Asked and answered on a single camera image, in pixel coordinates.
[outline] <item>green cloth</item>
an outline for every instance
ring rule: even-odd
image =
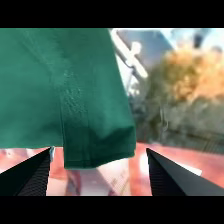
[[[134,155],[107,29],[1,28],[0,49],[0,148],[63,146],[66,169]]]

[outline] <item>black object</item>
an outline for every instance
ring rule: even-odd
[[[51,148],[0,174],[0,196],[46,196]]]
[[[224,196],[224,189],[147,149],[153,196]]]

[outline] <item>green fabric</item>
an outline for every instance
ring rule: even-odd
[[[107,29],[1,28],[0,49],[1,148],[63,146],[66,169],[134,155]]]

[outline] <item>red surface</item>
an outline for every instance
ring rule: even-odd
[[[202,177],[224,188],[224,156],[197,152],[190,149],[171,148],[160,145],[137,144],[136,155],[130,159],[130,182],[133,196],[150,196],[149,175],[140,170],[140,157],[151,148],[161,155],[202,170]]]

